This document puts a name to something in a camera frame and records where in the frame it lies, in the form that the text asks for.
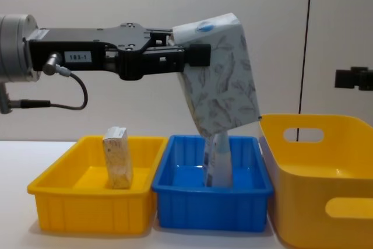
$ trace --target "yellow plastic basket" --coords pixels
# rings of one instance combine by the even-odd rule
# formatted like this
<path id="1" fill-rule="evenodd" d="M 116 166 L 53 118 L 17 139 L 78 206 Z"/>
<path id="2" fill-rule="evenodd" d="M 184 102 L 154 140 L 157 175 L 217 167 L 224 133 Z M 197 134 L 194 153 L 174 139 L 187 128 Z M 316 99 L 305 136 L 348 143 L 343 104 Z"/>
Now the yellow plastic basket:
<path id="1" fill-rule="evenodd" d="M 129 137 L 133 181 L 128 190 L 108 185 L 102 138 L 82 138 L 28 186 L 41 229 L 126 234 L 147 230 L 156 210 L 151 184 L 167 138 Z"/>
<path id="2" fill-rule="evenodd" d="M 269 215 L 297 248 L 373 248 L 373 128 L 339 115 L 264 115 L 259 139 L 275 189 Z M 317 128 L 292 142 L 288 128 Z"/>

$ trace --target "basket handle hole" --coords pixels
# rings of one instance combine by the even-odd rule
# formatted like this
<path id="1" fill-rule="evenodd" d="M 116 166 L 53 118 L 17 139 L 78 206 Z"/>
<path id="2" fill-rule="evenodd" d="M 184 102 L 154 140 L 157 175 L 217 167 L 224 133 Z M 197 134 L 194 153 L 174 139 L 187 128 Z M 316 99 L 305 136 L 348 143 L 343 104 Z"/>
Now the basket handle hole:
<path id="1" fill-rule="evenodd" d="M 320 142 L 324 139 L 324 133 L 319 128 L 288 128 L 284 131 L 285 140 L 296 142 L 298 129 L 300 142 Z"/>
<path id="2" fill-rule="evenodd" d="M 373 219 L 373 198 L 332 198 L 325 211 L 332 218 Z"/>

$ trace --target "white table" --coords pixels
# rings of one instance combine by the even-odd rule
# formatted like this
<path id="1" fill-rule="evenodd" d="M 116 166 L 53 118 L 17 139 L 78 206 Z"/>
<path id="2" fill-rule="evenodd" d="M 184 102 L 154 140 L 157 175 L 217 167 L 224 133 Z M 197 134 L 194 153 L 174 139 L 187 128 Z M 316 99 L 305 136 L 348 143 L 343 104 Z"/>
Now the white table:
<path id="1" fill-rule="evenodd" d="M 27 185 L 74 142 L 0 141 L 1 248 L 284 248 L 271 226 L 264 233 L 161 229 L 155 221 L 142 237 L 42 232 Z"/>

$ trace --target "dark vertical line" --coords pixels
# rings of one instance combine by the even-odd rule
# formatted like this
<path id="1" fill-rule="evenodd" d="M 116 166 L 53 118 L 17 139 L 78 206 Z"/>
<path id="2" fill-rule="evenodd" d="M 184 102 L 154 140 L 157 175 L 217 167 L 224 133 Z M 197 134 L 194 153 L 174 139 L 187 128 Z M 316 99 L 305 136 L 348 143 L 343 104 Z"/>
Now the dark vertical line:
<path id="1" fill-rule="evenodd" d="M 307 50 L 308 21 L 309 21 L 309 7 L 310 6 L 311 6 L 311 0 L 308 0 L 307 20 L 306 20 L 306 24 L 305 24 L 304 49 L 303 49 L 303 66 L 302 66 L 301 92 L 300 92 L 300 96 L 299 96 L 298 114 L 301 114 L 301 110 L 302 110 L 303 79 L 304 79 L 305 54 L 306 54 L 306 50 Z M 298 140 L 299 140 L 299 128 L 297 128 L 297 141 Z"/>

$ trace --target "label sticker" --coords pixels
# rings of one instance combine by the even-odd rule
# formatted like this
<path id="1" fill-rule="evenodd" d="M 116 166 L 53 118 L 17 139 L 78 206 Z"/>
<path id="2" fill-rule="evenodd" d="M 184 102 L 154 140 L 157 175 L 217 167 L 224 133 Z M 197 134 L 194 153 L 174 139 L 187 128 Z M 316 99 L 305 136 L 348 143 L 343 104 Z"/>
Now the label sticker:
<path id="1" fill-rule="evenodd" d="M 65 62 L 92 62 L 90 51 L 65 52 Z"/>

